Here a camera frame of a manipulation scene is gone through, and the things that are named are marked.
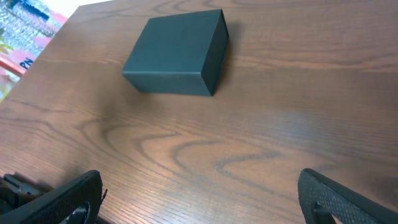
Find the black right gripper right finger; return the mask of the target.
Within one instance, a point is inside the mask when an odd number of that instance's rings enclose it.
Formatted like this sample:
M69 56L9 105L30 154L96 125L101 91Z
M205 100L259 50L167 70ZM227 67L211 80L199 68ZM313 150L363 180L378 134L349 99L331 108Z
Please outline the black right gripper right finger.
M397 223L397 212L313 169L301 171L298 199L306 223Z

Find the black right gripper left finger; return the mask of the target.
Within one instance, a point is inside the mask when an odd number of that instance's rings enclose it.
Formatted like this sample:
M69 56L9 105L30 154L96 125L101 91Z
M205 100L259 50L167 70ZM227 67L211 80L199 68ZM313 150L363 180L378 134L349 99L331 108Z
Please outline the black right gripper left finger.
M32 182L28 183L37 187L43 195L1 215L1 223L90 224L98 222L98 214L103 202L103 183L97 170L89 170L49 191Z

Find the dark green box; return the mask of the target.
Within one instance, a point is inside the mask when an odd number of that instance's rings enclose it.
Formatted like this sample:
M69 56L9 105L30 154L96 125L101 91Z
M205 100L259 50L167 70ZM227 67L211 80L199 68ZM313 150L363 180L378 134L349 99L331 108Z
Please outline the dark green box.
M222 9L154 17L122 75L141 92L213 96L228 44Z

